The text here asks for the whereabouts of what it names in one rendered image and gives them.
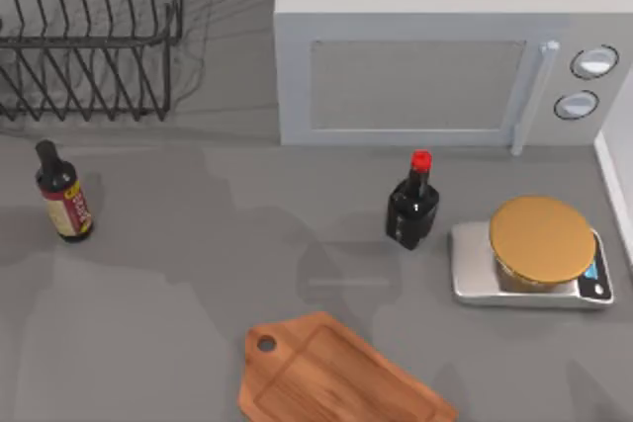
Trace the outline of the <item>microwave door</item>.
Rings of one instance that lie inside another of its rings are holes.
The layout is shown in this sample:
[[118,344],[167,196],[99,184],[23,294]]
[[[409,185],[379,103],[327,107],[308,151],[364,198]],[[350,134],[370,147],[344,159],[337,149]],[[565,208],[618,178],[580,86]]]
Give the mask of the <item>microwave door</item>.
[[521,14],[279,13],[281,139],[507,146],[543,30]]

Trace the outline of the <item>dark bottle with red label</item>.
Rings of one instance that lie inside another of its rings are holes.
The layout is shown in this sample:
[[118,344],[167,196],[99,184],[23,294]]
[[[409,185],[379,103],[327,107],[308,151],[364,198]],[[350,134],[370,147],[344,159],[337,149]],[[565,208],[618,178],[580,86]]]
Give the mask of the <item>dark bottle with red label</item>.
[[40,160],[36,183],[56,233],[66,242],[86,239],[94,220],[75,167],[59,156],[51,140],[40,140],[35,151]]

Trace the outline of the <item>silver kitchen scale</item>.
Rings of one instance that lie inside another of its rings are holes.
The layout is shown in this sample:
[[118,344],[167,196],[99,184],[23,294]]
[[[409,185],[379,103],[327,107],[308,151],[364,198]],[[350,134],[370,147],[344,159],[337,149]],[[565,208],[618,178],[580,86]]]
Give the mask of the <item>silver kitchen scale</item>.
[[598,310],[615,302],[602,240],[593,235],[595,254],[589,267],[572,281],[554,287],[531,287],[508,275],[490,243],[490,224],[456,224],[449,234],[453,293],[470,305]]

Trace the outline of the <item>small microwave knob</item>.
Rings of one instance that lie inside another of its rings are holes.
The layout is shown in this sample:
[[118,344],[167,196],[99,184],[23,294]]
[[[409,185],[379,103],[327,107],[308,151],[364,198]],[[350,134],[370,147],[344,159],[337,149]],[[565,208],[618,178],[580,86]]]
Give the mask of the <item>small microwave knob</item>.
[[598,105],[598,97],[592,91],[583,90],[560,97],[553,111],[563,121],[577,121],[590,116]]

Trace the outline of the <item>round golden scale plate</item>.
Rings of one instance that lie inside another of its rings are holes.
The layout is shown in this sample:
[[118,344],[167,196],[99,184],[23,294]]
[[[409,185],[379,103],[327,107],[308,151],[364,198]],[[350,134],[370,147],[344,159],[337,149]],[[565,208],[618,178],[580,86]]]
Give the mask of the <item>round golden scale plate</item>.
[[505,270],[541,286],[574,280],[596,253],[588,220],[574,207],[547,196],[504,202],[490,219],[489,237]]

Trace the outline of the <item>wooden cutting board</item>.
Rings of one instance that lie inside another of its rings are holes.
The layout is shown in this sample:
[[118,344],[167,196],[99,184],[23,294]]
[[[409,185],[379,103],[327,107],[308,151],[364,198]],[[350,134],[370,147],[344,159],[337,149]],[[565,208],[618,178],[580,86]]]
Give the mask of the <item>wooden cutting board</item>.
[[327,312],[245,337],[238,405],[249,422],[456,422],[457,410]]

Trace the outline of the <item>black bottle with red cap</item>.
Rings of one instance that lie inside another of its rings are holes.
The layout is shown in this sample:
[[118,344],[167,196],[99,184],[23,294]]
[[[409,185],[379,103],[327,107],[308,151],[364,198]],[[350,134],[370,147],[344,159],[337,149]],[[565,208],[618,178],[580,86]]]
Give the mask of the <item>black bottle with red cap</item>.
[[414,151],[407,176],[389,195],[386,233],[407,250],[429,234],[438,210],[440,195],[429,183],[431,168],[431,153]]

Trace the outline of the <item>large microwave knob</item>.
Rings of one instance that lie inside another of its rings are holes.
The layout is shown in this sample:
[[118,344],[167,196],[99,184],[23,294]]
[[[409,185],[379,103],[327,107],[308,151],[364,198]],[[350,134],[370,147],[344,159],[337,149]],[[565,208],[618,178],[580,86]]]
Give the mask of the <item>large microwave knob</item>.
[[577,78],[589,81],[605,76],[618,62],[618,51],[610,45],[601,45],[579,51],[573,58],[570,69]]

